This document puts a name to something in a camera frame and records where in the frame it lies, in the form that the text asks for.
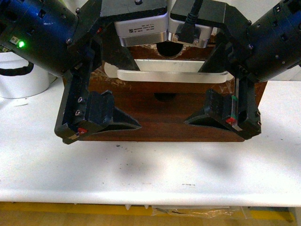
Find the white bucket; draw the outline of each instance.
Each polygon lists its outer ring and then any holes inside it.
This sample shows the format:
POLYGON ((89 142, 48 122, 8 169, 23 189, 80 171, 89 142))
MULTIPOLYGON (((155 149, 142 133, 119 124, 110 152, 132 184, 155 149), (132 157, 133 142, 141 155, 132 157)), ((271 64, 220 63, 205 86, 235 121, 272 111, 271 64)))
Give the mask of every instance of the white bucket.
MULTIPOLYGON (((0 68, 15 69, 27 65, 28 61, 12 52, 0 53, 0 68)), ((0 75, 0 97, 30 97, 47 90, 49 85, 48 72, 35 65, 32 72, 27 75, 12 77, 0 75)))

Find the red marking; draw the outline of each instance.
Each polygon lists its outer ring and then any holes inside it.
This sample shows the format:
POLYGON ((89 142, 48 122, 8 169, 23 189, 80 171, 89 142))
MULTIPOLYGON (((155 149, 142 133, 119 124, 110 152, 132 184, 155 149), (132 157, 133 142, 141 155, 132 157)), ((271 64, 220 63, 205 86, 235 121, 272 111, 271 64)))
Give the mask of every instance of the red marking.
POLYGON ((235 119, 234 118, 228 118, 227 120, 226 120, 226 123, 228 123, 228 124, 230 124, 230 125, 233 125, 233 123, 235 122, 235 119))
POLYGON ((88 130, 83 129, 83 128, 78 128, 78 129, 77 129, 77 132, 79 133, 79 135, 83 135, 83 134, 87 133, 88 130))
POLYGON ((100 27, 98 30, 97 30, 97 34, 99 34, 100 32, 102 32, 103 31, 103 28, 102 27, 100 27))

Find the green led light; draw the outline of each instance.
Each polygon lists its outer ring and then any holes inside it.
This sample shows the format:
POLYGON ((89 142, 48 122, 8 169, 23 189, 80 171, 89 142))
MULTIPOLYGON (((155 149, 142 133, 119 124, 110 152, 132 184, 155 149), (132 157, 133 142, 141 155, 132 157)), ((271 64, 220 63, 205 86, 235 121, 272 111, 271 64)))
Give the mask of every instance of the green led light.
POLYGON ((18 47, 19 47, 19 48, 22 48, 22 47, 24 47, 24 46, 25 46, 25 42, 20 41, 20 42, 18 43, 18 47))

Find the wooden board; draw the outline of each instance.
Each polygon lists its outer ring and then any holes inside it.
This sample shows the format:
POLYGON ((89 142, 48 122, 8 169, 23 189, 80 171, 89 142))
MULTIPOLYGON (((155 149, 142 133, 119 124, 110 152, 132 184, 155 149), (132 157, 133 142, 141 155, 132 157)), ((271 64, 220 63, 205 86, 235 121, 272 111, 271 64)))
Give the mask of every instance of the wooden board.
MULTIPOLYGON (((174 57, 165 57, 156 45, 131 47, 134 58, 176 60, 205 60, 214 45, 208 48, 184 47, 174 57)), ((256 84, 256 101, 259 104, 266 83, 256 84)), ((184 124, 195 111, 202 108, 205 92, 214 89, 221 94, 234 93, 234 80, 222 84, 130 82, 106 76, 102 68, 92 73, 90 91, 111 90, 115 106, 139 121, 142 128, 136 131, 105 132, 90 136, 89 141, 156 141, 156 142, 242 142, 233 132, 213 128, 200 128, 184 124), (154 93, 173 93, 169 102, 158 101, 154 93)))

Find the hole in wood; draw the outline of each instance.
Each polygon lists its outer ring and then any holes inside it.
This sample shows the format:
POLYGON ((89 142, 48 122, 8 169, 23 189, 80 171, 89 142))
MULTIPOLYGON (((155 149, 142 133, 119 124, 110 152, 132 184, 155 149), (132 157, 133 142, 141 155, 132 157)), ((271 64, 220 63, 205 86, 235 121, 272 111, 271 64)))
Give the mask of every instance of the hole in wood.
POLYGON ((176 93, 154 93, 155 98, 160 102, 170 102, 177 96, 176 93))
POLYGON ((157 50, 163 57, 176 57, 183 49, 183 44, 164 41, 157 43, 157 50))

